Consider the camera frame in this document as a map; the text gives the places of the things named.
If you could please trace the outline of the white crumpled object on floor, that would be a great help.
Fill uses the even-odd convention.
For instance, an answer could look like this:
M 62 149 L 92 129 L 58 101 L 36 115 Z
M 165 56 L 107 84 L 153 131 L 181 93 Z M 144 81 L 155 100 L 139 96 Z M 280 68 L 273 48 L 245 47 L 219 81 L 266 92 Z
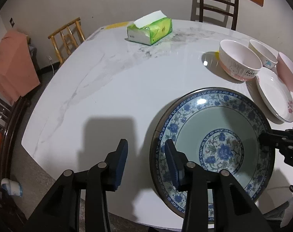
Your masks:
M 4 178 L 1 180 L 1 187 L 7 192 L 10 196 L 22 197 L 22 187 L 19 182 Z

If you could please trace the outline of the yellow round warning sticker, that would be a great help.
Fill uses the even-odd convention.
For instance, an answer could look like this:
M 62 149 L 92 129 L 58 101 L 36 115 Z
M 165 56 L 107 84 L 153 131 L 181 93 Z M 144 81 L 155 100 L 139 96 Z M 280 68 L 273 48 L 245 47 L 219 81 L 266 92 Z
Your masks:
M 215 57 L 216 60 L 219 60 L 219 51 L 213 52 L 213 56 Z

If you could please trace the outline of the green tissue box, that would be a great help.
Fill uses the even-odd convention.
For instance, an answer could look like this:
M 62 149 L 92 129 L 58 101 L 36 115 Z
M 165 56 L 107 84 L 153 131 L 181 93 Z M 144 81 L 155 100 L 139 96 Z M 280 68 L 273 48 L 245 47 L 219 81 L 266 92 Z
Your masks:
M 134 43 L 153 45 L 173 30 L 172 19 L 161 10 L 147 14 L 127 27 L 127 39 Z

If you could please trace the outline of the white plate pink flowers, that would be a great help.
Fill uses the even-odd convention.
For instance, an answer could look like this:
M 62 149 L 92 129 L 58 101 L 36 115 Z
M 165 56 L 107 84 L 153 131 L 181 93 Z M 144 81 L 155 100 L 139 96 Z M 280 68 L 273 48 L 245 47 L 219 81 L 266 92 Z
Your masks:
M 287 86 L 272 70 L 263 67 L 255 77 L 262 100 L 282 122 L 293 122 L 293 98 Z

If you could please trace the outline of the yellow rectangular table label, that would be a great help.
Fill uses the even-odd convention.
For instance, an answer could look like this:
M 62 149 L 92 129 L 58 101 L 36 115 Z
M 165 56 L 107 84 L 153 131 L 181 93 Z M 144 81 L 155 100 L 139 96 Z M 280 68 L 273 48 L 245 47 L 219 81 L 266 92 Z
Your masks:
M 129 24 L 128 21 L 124 21 L 124 22 L 120 22 L 120 23 L 114 23 L 114 24 L 106 26 L 105 29 L 113 29 L 113 28 L 125 27 L 128 24 Z

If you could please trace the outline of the dark wooden side chair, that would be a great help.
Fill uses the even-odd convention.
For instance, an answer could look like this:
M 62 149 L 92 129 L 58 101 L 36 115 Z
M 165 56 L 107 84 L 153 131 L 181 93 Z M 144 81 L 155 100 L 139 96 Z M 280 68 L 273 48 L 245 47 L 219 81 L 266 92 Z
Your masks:
M 0 94 L 0 181 L 10 176 L 16 134 L 30 100 L 25 96 L 10 105 Z

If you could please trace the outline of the bamboo chair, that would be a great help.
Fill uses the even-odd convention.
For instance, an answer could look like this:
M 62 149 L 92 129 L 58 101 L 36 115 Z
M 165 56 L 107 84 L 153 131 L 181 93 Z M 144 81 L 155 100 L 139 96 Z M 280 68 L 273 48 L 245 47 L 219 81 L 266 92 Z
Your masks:
M 74 36 L 74 33 L 71 30 L 71 26 L 75 27 L 74 30 L 77 32 L 78 39 L 80 40 L 80 43 L 83 43 L 86 40 L 86 38 L 82 31 L 81 19 L 79 17 L 63 25 L 47 37 L 53 45 L 55 54 L 60 62 L 60 67 L 62 66 L 62 64 L 64 64 L 66 59 L 62 56 L 61 50 L 58 47 L 56 40 L 57 35 L 61 37 L 63 47 L 65 48 L 68 57 L 72 54 L 73 49 L 77 49 L 79 47 L 79 44 Z

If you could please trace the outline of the white pink Rabbit bowl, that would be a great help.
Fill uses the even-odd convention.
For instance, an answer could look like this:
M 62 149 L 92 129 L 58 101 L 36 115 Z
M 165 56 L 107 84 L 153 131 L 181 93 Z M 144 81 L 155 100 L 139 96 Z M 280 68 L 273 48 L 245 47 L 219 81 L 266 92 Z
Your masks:
M 228 39 L 220 41 L 219 63 L 230 77 L 242 82 L 255 78 L 263 66 L 251 49 Z

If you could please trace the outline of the yellow blue cartoon bowl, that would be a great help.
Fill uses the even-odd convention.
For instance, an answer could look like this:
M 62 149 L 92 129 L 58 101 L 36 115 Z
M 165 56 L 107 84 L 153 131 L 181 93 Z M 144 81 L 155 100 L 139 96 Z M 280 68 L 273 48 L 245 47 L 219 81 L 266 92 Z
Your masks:
M 263 67 L 271 70 L 277 65 L 277 58 L 263 44 L 251 39 L 249 41 L 249 48 L 259 57 Z

